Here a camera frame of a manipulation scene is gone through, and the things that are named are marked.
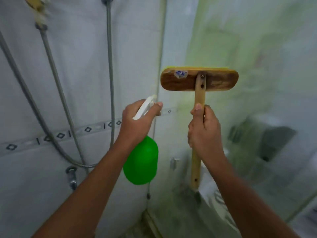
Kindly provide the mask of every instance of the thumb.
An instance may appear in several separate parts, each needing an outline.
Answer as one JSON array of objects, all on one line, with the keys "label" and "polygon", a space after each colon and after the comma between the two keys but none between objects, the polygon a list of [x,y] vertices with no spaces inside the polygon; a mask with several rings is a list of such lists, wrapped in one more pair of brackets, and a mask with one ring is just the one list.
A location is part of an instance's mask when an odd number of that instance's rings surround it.
[{"label": "thumb", "polygon": [[204,127],[204,111],[203,106],[200,103],[195,104],[192,110],[194,127]]},{"label": "thumb", "polygon": [[151,122],[153,121],[153,119],[155,118],[155,116],[158,116],[160,111],[162,110],[163,107],[163,103],[162,102],[158,102],[156,104],[154,104],[150,110],[147,112],[147,114],[145,115],[145,117],[147,117],[148,119],[151,120]]}]

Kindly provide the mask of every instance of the person's left hand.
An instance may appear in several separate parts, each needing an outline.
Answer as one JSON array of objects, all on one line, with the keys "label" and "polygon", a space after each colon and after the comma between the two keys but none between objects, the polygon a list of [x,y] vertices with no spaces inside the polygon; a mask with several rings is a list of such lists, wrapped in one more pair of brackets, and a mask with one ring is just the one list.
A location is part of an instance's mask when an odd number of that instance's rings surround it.
[{"label": "person's left hand", "polygon": [[117,140],[130,144],[133,148],[147,136],[155,116],[159,116],[163,107],[162,102],[155,103],[151,109],[138,120],[133,117],[144,103],[145,99],[128,105],[122,112],[122,124]]}]

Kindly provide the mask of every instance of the shower hose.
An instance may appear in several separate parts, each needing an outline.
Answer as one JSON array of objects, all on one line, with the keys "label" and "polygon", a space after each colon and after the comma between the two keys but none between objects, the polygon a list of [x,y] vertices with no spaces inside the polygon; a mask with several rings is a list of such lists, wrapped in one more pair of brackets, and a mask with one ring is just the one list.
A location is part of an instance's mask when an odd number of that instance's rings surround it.
[{"label": "shower hose", "polygon": [[[107,44],[108,44],[108,62],[109,62],[109,79],[110,79],[110,95],[111,95],[111,141],[110,141],[110,147],[113,146],[113,142],[114,142],[114,128],[115,128],[115,125],[114,125],[114,89],[113,89],[113,66],[112,66],[112,42],[111,42],[111,4],[110,3],[107,3]],[[59,93],[59,96],[61,98],[61,102],[62,102],[62,105],[63,105],[63,108],[64,108],[64,111],[65,111],[65,114],[66,114],[66,117],[67,117],[67,121],[68,121],[68,124],[70,126],[70,130],[71,130],[71,134],[73,136],[73,139],[74,139],[74,142],[76,144],[76,147],[78,149],[78,152],[79,152],[79,155],[80,155],[80,158],[81,158],[81,163],[74,160],[71,156],[69,156],[64,150],[63,148],[60,146],[60,144],[58,143],[58,141],[55,139],[55,136],[52,134],[52,132],[49,130],[49,128],[47,127],[24,79],[22,78],[22,75],[18,69],[18,66],[17,64],[15,63],[15,60],[8,48],[8,45],[6,44],[6,41],[2,35],[2,32],[0,31],[0,47],[6,57],[6,59],[8,60],[8,63],[14,73],[14,76],[16,77],[26,99],[28,100],[31,108],[32,108],[32,111],[34,112],[39,124],[41,125],[43,131],[45,132],[45,134],[50,137],[50,140],[53,144],[53,146],[55,147],[55,149],[58,151],[58,153],[66,160],[68,161],[69,163],[77,166],[77,167],[80,167],[80,168],[85,168],[86,170],[86,173],[88,173],[88,168],[93,168],[97,165],[96,164],[91,164],[91,165],[88,165],[86,164],[85,160],[84,160],[84,157],[82,155],[82,152],[80,150],[80,147],[79,147],[79,144],[78,144],[78,141],[77,141],[77,137],[76,137],[76,133],[75,133],[75,128],[74,128],[74,125],[73,125],[73,121],[72,121],[72,118],[70,116],[70,112],[69,112],[69,109],[68,109],[68,106],[67,106],[67,103],[66,103],[66,99],[65,99],[65,95],[63,93],[63,90],[62,90],[62,87],[61,87],[61,83],[60,83],[60,80],[59,80],[59,77],[58,77],[58,73],[57,73],[57,69],[56,69],[56,66],[55,66],[55,63],[54,63],[54,60],[53,60],[53,56],[52,56],[52,53],[51,53],[51,50],[50,50],[50,46],[49,46],[49,42],[48,42],[48,39],[47,39],[47,35],[46,35],[46,28],[44,27],[39,27],[39,26],[36,26],[39,31],[40,31],[40,34],[41,34],[41,37],[42,37],[42,40],[43,40],[43,44],[44,44],[44,47],[45,47],[45,51],[46,51],[46,54],[47,54],[47,57],[48,57],[48,60],[49,60],[49,63],[50,63],[50,67],[52,69],[52,73],[53,73],[53,76],[54,76],[54,80],[55,80],[55,83],[56,83],[56,86],[57,86],[57,89],[58,89],[58,93]]]}]

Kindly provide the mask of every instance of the sticker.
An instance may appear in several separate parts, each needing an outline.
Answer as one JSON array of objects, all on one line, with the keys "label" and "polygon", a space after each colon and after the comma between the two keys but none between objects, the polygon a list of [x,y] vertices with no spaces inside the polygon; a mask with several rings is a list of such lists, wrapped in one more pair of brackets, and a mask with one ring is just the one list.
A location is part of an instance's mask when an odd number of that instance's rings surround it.
[{"label": "sticker", "polygon": [[187,71],[175,71],[174,75],[177,78],[187,78],[188,72]]}]

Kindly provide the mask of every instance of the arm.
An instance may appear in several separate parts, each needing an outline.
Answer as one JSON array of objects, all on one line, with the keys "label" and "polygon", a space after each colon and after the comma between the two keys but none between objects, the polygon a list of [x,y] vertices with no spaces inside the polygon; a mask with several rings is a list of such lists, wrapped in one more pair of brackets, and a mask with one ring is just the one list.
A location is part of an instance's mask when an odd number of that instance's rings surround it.
[{"label": "arm", "polygon": [[38,229],[33,238],[94,236],[126,159],[134,147],[145,138],[154,117],[163,106],[161,102],[156,103],[144,117],[133,120],[143,102],[144,100],[139,100],[125,108],[119,136],[113,147],[76,191]]},{"label": "arm", "polygon": [[243,238],[274,237],[299,238],[235,175],[233,167],[224,155],[221,143],[220,124],[212,109],[200,104],[191,112],[188,143],[194,148],[214,178],[232,218]]}]

